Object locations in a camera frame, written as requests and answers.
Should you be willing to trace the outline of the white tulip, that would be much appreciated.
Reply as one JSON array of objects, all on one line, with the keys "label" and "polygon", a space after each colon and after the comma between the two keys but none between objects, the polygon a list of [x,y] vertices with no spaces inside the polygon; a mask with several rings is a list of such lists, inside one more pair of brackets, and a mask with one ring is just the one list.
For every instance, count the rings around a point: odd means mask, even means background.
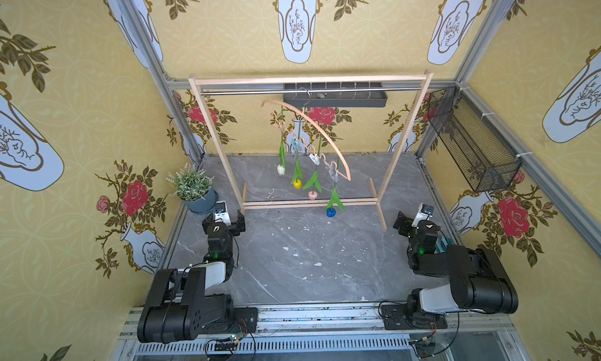
[{"label": "white tulip", "polygon": [[280,176],[284,176],[286,173],[286,123],[285,123],[285,117],[283,115],[284,110],[283,108],[281,108],[280,111],[280,115],[277,117],[277,129],[280,131],[281,133],[281,138],[280,138],[280,150],[279,150],[279,160],[280,163],[277,165],[277,173]]}]

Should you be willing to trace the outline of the white clothes peg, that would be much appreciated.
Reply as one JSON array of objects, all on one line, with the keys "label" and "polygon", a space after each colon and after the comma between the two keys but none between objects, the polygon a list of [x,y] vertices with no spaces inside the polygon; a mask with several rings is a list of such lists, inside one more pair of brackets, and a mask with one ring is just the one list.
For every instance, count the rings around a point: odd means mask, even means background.
[{"label": "white clothes peg", "polygon": [[314,165],[316,165],[316,166],[320,165],[320,157],[317,154],[309,154],[309,157]]}]

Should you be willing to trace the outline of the blue tulip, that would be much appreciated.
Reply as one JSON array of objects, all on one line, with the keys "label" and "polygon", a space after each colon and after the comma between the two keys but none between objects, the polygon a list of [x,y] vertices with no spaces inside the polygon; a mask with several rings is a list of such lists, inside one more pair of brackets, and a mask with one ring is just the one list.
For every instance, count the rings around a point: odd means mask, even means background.
[{"label": "blue tulip", "polygon": [[337,183],[333,183],[333,190],[331,191],[331,196],[326,206],[326,216],[328,218],[333,218],[336,216],[336,208],[339,208],[341,211],[345,211],[346,208],[341,201],[341,197],[337,190]]}]

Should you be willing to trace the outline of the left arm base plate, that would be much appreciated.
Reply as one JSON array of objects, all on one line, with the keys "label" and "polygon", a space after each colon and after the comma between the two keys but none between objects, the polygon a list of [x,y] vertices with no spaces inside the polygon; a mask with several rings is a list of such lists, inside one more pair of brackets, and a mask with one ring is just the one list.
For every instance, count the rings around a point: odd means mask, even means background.
[{"label": "left arm base plate", "polygon": [[258,327],[258,307],[235,307],[225,320],[218,320],[203,327],[206,334],[248,332],[254,334]]}]

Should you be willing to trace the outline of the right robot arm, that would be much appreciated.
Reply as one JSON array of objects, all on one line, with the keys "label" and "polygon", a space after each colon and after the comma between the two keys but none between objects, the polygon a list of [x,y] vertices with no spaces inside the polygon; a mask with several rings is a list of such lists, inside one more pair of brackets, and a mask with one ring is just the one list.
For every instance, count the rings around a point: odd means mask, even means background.
[{"label": "right robot arm", "polygon": [[398,213],[393,228],[408,238],[408,266],[413,273],[448,280],[439,287],[413,290],[405,304],[407,317],[517,311],[518,294],[494,251],[449,245],[445,251],[437,252],[441,227],[428,219],[411,219],[403,212]]}]

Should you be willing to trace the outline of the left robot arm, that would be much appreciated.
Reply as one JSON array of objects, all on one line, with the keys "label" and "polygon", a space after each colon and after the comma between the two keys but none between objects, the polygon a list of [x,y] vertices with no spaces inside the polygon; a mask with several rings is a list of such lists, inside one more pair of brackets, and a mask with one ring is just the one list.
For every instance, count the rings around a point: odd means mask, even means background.
[{"label": "left robot arm", "polygon": [[233,299],[206,290],[230,279],[238,267],[236,237],[246,230],[245,217],[226,224],[216,215],[203,220],[208,252],[200,263],[156,272],[137,326],[142,343],[192,341],[200,334],[220,334],[236,326]]}]

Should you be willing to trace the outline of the pink tulip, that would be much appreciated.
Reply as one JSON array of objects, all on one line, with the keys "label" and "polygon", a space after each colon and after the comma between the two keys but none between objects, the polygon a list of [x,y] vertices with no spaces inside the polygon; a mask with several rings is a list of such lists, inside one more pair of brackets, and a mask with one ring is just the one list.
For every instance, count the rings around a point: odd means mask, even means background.
[{"label": "pink tulip", "polygon": [[[317,143],[317,148],[312,148],[309,154],[317,154],[320,157],[321,161],[321,146],[322,146],[322,137],[319,137],[319,141]],[[319,183],[319,166],[314,165],[314,172],[312,176],[308,179],[305,185],[303,185],[303,189],[308,192],[308,199],[311,201],[316,201],[319,194],[322,193],[322,188]]]}]

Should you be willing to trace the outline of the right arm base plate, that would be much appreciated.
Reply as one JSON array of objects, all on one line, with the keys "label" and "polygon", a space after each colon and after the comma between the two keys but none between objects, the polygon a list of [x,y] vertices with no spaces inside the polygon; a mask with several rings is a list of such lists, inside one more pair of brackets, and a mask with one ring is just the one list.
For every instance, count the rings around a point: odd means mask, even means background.
[{"label": "right arm base plate", "polygon": [[435,331],[447,329],[446,319],[439,314],[424,312],[420,308],[411,309],[405,303],[381,302],[378,314],[383,320],[384,328],[393,330]]}]

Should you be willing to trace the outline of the yellow tulip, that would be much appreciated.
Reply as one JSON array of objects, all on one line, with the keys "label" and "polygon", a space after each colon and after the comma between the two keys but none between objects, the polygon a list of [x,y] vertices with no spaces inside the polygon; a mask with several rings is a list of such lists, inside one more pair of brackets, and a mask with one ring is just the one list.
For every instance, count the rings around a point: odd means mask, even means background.
[{"label": "yellow tulip", "polygon": [[[300,137],[296,137],[295,139],[300,140],[300,142],[302,142]],[[302,167],[300,164],[300,154],[294,154],[295,156],[295,163],[294,163],[294,173],[293,173],[293,178],[291,183],[293,184],[295,189],[300,190],[300,188],[302,188],[302,180],[304,179],[304,173],[302,171]]]}]

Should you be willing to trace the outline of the grey clothes peg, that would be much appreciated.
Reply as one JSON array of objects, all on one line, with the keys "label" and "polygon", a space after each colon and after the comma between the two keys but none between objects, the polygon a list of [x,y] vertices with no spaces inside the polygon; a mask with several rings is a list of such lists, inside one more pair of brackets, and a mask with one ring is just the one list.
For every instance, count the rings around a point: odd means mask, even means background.
[{"label": "grey clothes peg", "polygon": [[329,168],[328,168],[328,173],[330,175],[330,178],[332,179],[332,181],[334,183],[337,183],[339,181],[339,173],[337,170],[337,163],[336,162],[330,162],[329,164]]}]

